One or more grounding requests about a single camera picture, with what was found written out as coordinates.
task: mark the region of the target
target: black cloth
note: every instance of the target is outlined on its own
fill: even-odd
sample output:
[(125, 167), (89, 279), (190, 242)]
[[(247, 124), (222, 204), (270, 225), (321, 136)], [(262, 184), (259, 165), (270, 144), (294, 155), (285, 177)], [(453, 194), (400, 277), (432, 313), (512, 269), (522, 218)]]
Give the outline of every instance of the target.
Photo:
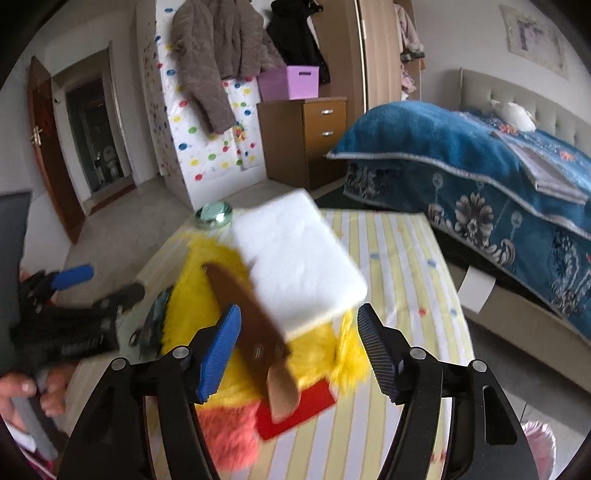
[(271, 4), (273, 16), (267, 26), (277, 50), (287, 65), (320, 67), (320, 83), (330, 83), (329, 67), (308, 27), (308, 17), (321, 12), (313, 0), (275, 0)]

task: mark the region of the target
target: wooden spatula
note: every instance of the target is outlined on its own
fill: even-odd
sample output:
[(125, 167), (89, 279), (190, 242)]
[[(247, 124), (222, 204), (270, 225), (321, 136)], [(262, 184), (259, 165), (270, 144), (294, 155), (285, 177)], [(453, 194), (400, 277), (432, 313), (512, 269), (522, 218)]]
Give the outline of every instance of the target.
[(300, 403), (296, 381), (287, 369), (289, 347), (250, 289), (219, 264), (203, 265), (220, 308), (238, 305), (242, 329), (237, 346), (261, 395), (269, 400), (273, 421), (283, 421)]

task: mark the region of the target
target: pink storage box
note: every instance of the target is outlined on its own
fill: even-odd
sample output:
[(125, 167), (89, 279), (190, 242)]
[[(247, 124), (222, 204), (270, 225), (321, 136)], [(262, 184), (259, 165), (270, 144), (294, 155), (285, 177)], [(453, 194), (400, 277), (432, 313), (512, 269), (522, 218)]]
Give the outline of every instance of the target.
[(267, 70), (258, 77), (262, 99), (302, 100), (318, 98), (318, 67), (288, 66)]

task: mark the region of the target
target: human hand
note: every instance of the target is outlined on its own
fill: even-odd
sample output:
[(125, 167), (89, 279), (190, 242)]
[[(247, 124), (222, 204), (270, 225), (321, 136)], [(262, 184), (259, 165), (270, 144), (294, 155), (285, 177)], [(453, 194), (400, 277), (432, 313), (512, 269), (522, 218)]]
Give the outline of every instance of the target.
[[(49, 370), (45, 390), (42, 392), (40, 403), (43, 412), (48, 417), (57, 417), (66, 412), (66, 388), (70, 382), (75, 365), (64, 364)], [(18, 412), (14, 409), (11, 397), (30, 398), (37, 392), (37, 385), (22, 374), (9, 373), (0, 378), (0, 417), (26, 432), (27, 427), (22, 422)]]

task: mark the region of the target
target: bathroom doorway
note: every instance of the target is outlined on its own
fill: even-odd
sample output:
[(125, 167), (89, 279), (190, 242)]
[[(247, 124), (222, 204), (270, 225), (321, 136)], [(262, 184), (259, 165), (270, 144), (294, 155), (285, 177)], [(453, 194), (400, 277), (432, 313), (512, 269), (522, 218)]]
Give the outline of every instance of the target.
[(135, 188), (109, 50), (53, 77), (54, 110), (68, 171), (83, 210), (92, 215)]
[(66, 94), (70, 125), (86, 181), (97, 193), (124, 177), (99, 77)]

